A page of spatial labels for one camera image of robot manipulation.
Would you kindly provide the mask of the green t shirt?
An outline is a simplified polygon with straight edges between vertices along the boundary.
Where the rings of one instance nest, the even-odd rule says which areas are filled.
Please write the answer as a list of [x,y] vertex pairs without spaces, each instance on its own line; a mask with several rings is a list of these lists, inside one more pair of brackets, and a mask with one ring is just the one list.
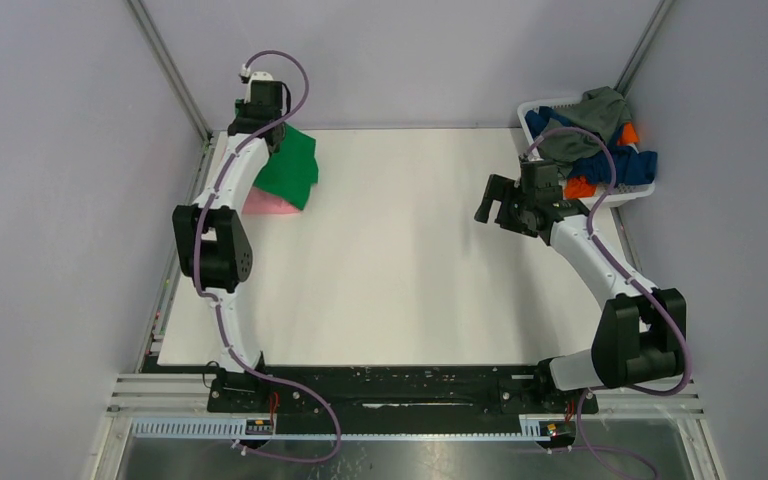
[[285,123],[285,136],[254,178],[243,204],[246,215],[300,213],[319,182],[316,140]]

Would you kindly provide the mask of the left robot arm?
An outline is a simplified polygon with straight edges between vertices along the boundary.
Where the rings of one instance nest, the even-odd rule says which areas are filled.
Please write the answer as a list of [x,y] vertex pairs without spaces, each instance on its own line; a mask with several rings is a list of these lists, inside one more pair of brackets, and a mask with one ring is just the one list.
[[209,360],[217,374],[214,396],[230,393],[248,411],[269,401],[263,353],[245,330],[245,283],[253,271],[253,248],[241,213],[254,181],[286,136],[282,120],[291,102],[285,83],[263,72],[245,82],[217,170],[189,204],[178,205],[172,223],[182,273],[204,301],[217,338]]

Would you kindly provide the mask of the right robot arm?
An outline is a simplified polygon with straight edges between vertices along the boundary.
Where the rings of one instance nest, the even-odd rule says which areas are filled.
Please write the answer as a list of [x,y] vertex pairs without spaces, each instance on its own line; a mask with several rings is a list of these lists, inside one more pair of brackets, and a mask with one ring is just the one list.
[[615,255],[597,232],[595,211],[566,199],[553,163],[525,161],[518,179],[489,176],[474,218],[541,239],[561,255],[602,308],[590,348],[540,361],[529,395],[557,412],[595,389],[628,387],[655,394],[648,382],[677,378],[675,395],[691,380],[687,305],[675,288],[662,289]]

